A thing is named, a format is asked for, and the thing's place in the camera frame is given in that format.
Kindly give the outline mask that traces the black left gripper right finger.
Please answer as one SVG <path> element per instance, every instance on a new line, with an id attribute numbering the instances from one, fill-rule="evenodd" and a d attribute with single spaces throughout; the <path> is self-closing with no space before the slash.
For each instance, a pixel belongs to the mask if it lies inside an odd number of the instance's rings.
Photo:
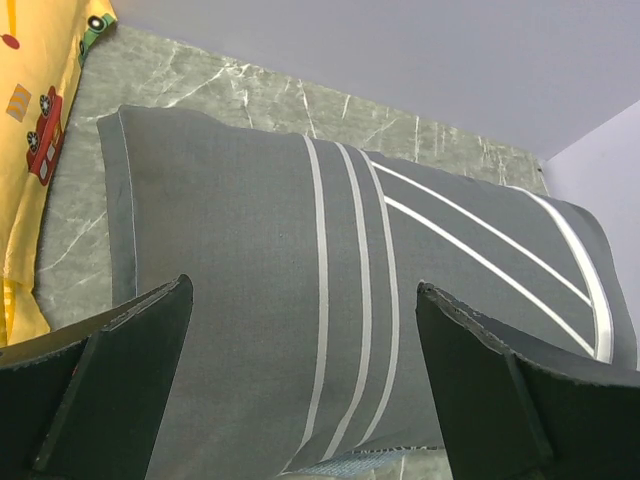
<path id="1" fill-rule="evenodd" d="M 637 371 L 551 345 L 426 282 L 416 320 L 454 478 L 638 478 Z"/>

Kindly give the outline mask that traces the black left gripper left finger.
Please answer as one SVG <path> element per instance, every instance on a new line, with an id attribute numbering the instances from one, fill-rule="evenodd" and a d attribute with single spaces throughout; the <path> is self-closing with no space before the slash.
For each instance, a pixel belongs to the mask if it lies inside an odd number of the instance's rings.
<path id="1" fill-rule="evenodd" d="M 144 478 L 192 306 L 181 275 L 2 348 L 2 478 Z"/>

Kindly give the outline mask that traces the grey striped pillowcase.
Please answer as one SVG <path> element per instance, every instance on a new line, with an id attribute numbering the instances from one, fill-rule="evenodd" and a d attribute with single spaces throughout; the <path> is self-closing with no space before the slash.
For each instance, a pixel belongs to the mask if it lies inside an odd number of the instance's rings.
<path id="1" fill-rule="evenodd" d="M 548 343 L 635 368 L 586 210 L 337 142 L 123 106 L 98 122 L 113 300 L 189 276 L 147 475 L 270 479 L 442 443 L 415 317 L 432 283 Z"/>

